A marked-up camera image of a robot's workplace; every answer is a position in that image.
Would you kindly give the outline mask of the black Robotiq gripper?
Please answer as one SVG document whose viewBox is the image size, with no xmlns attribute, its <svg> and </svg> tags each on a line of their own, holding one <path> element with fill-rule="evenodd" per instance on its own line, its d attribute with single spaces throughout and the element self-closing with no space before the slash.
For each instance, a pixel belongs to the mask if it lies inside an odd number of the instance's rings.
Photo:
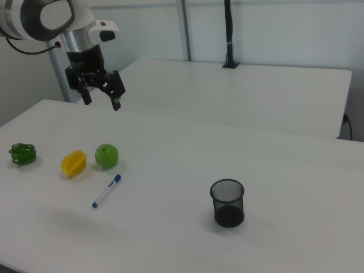
<svg viewBox="0 0 364 273">
<path fill-rule="evenodd" d="M 67 56 L 71 64 L 65 69 L 69 87 L 81 94 L 84 104 L 89 105 L 92 102 L 87 86 L 90 79 L 102 85 L 101 91 L 110 98 L 113 110 L 119 110 L 120 99 L 126 89 L 118 71 L 105 70 L 100 45 L 82 52 L 67 52 Z"/>
</svg>

